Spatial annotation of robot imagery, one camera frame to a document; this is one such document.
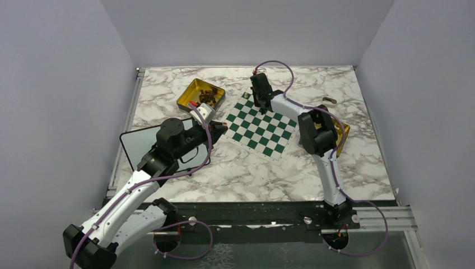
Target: purple cable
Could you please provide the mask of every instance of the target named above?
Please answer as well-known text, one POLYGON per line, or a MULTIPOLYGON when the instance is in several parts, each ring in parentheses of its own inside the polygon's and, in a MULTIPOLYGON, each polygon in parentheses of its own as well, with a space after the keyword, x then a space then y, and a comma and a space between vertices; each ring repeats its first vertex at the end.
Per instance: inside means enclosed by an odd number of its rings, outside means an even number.
MULTIPOLYGON (((335 172, 335 167, 333 165, 333 162, 332 162, 332 157, 333 157, 333 154, 341 147, 343 146, 343 143, 346 139, 346 134, 344 132, 344 125, 343 123, 337 118, 337 116, 333 115, 331 112, 328 112, 324 109, 321 109, 321 108, 317 108, 315 106, 307 106, 307 105, 304 105, 304 104, 300 104, 299 102, 297 101, 294 101, 290 98, 287 97, 287 91, 290 89, 290 87, 292 87, 292 85, 294 84, 294 72, 292 71, 292 68, 290 68, 290 66, 288 66, 288 64, 284 63, 284 62, 281 62, 281 61, 278 61, 278 60, 269 60, 269 61, 265 61, 263 63, 260 63, 259 65, 257 65, 255 67, 255 70, 253 73, 257 72, 257 69, 259 67, 261 67, 262 65, 266 64, 266 63, 279 63, 279 64, 282 64, 283 66, 287 67, 287 69, 290 71, 290 75, 292 76, 292 80, 290 81, 290 84, 287 86, 287 88, 285 89, 285 91, 283 92, 283 97, 285 100, 289 101, 290 103, 294 104, 294 105, 298 105, 304 109, 314 109, 314 110, 318 110, 322 113, 325 113, 327 115, 329 115, 330 117, 334 118, 337 122, 338 122, 338 125, 340 126, 340 129, 342 130, 342 139, 340 141, 340 143, 338 143, 337 147, 333 149, 333 151, 330 153, 330 167, 332 169, 332 175, 333 175, 333 180, 335 181, 335 184, 337 187, 340 187, 340 184, 338 183, 338 179, 337 179, 337 175, 336 175, 336 172, 335 172)), ((386 244, 386 241, 388 241, 388 237, 389 237, 389 229, 388 229, 388 221, 386 219, 386 216, 384 216, 384 213, 382 212, 382 210, 377 206, 375 205, 373 202, 371 201, 368 201, 368 200, 354 200, 353 198, 351 198, 346 192, 344 192, 344 190, 342 188, 340 188, 339 190, 341 192, 341 194, 343 194, 346 198, 348 198, 348 200, 352 201, 353 203, 368 203, 370 204, 372 207, 374 207, 380 214, 381 214, 381 217, 383 217, 383 221, 384 221, 384 226, 385 226, 385 235, 384 235, 384 239, 383 239, 383 242, 376 248, 374 249, 373 251, 370 251, 370 252, 367 252, 367 253, 350 253, 350 252, 345 252, 345 251, 340 251, 340 250, 337 250, 337 249, 334 249, 332 248, 330 245, 328 245, 328 243, 323 240, 323 242, 325 242, 325 244, 327 244, 328 248, 334 252, 337 252, 339 254, 343 254, 343 255, 347 255, 347 256, 353 256, 353 257, 363 257, 363 256, 369 256, 369 255, 372 255, 376 252, 378 252, 379 250, 381 250, 383 248, 383 246, 386 244)))
POLYGON ((199 220, 180 221, 180 222, 168 225, 168 226, 161 227, 158 230, 165 230, 165 229, 168 229, 168 228, 171 228, 171 227, 179 226, 181 224, 188 224, 188 223, 193 223, 193 222, 203 225, 209 232, 209 245, 208 245, 208 248, 203 253, 201 253, 198 256, 194 256, 194 257, 176 256, 176 255, 173 255, 173 254, 168 254, 167 252, 164 253, 164 252, 160 251, 159 248, 157 247, 157 244, 155 244, 155 241, 153 241, 153 246, 155 247, 156 253, 160 253, 160 254, 164 255, 164 258, 165 257, 172 257, 172 258, 175 258, 175 259, 183 259, 183 260, 186 260, 186 261, 191 261, 191 260, 203 258, 204 256, 206 256, 206 254, 208 254, 211 251, 211 247, 213 246, 213 232, 211 231, 211 228, 206 223, 204 223, 203 221, 199 221, 199 220))
MULTIPOLYGON (((189 106, 191 107, 191 109, 193 109, 196 114, 199 116, 199 119, 201 120, 201 122, 203 123, 204 126, 208 126, 208 124, 206 123, 206 121, 204 120, 203 116, 201 116, 200 112, 198 111, 198 109, 196 107, 194 107, 193 105, 189 104, 189 106)), ((204 131, 206 132, 206 137, 208 138, 208 154, 206 155, 206 158, 204 159, 204 161, 196 168, 193 168, 191 169, 190 171, 186 172, 186 173, 183 173, 183 174, 177 174, 177 175, 167 175, 165 177, 158 177, 158 178, 151 178, 151 179, 148 179, 148 180, 144 180, 144 181, 141 181, 139 183, 136 183, 134 184, 133 186, 131 186, 129 188, 129 191, 130 193, 135 190, 136 188, 144 185, 144 184, 147 184, 147 183, 150 183, 150 182, 155 182, 155 181, 159 181, 159 180, 167 180, 167 179, 171 179, 171 178, 179 178, 179 177, 183 177, 185 175, 191 175, 193 174, 194 172, 198 171, 199 169, 203 168, 203 166, 206 164, 206 162, 209 160, 210 156, 211 156, 211 149, 213 147, 213 144, 212 144, 212 139, 211 139, 211 133, 209 132, 209 128, 204 128, 204 131)), ((110 212, 122 201, 122 199, 127 196, 128 193, 124 192, 122 193, 122 195, 120 195, 114 202, 113 204, 104 212, 104 214, 102 214, 102 216, 100 216, 100 218, 97 219, 97 221, 94 223, 95 226, 99 227, 99 224, 110 214, 110 212)), ((77 258, 77 255, 79 253, 79 250, 81 249, 82 245, 84 244, 84 242, 86 241, 86 239, 89 237, 89 235, 91 235, 91 233, 94 231, 93 228, 89 229, 86 234, 81 238, 81 240, 79 241, 79 243, 77 244, 76 248, 74 249, 74 252, 73 254, 71 255, 71 262, 69 264, 69 269, 74 269, 74 263, 76 261, 76 258, 77 258)))

